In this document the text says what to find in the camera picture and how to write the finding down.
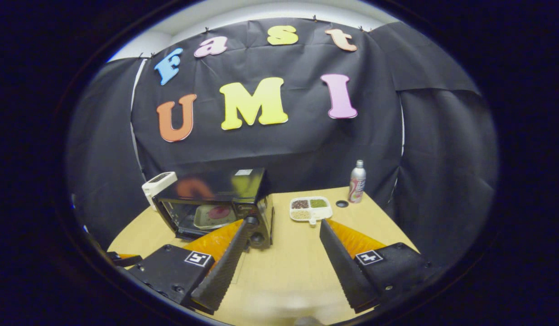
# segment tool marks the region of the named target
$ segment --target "spray can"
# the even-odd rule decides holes
[[[365,183],[366,170],[364,169],[364,161],[359,159],[356,161],[356,167],[352,170],[352,174],[350,175],[350,191],[348,192],[349,202],[356,203],[362,201]]]

